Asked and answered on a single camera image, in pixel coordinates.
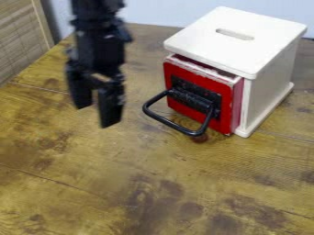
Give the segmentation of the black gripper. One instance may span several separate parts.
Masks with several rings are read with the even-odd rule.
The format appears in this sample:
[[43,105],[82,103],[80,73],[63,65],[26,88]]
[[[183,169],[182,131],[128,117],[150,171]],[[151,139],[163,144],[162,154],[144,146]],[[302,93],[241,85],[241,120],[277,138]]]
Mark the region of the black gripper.
[[98,90],[100,126],[122,121],[126,104],[126,45],[132,37],[123,21],[72,21],[75,47],[67,56],[67,85],[78,109],[92,105],[92,89]]

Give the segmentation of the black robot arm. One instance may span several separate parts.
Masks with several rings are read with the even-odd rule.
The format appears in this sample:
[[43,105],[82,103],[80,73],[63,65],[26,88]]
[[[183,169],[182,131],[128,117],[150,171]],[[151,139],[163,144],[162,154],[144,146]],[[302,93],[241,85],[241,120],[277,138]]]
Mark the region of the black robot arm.
[[67,50],[68,91],[78,109],[94,104],[98,92],[99,122],[103,128],[119,123],[126,103],[126,44],[132,41],[116,15],[124,0],[71,0],[75,46]]

